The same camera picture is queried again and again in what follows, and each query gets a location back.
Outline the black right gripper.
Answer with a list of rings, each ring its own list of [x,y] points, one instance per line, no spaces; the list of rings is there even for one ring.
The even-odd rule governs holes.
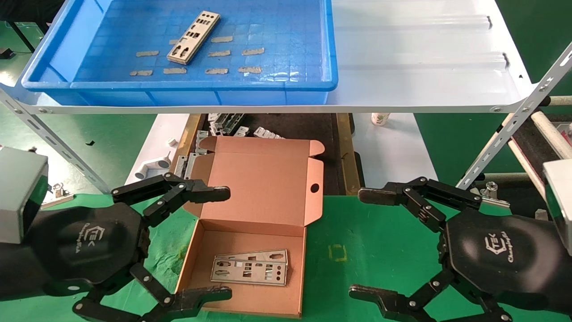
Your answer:
[[[447,267],[412,296],[353,284],[349,296],[373,302],[383,318],[397,322],[434,322],[425,306],[452,285],[484,312],[454,322],[511,322],[498,302],[519,309],[561,308],[561,241],[551,222],[522,216],[454,216],[447,221],[431,202],[463,211],[478,210],[472,192],[426,177],[362,187],[360,202],[403,206],[432,232],[445,230]]]

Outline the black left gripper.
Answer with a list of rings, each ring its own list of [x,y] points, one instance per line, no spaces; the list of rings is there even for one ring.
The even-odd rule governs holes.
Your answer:
[[[200,179],[173,173],[156,175],[112,190],[104,208],[73,207],[41,212],[27,234],[27,245],[46,278],[45,288],[92,288],[73,312],[89,322],[172,322],[196,317],[207,302],[231,299],[229,287],[185,289],[175,294],[145,269],[149,228],[161,224],[186,203],[222,202],[227,186],[207,186]],[[156,199],[143,214],[131,205]],[[137,315],[102,305],[102,299],[137,281],[157,304]]]

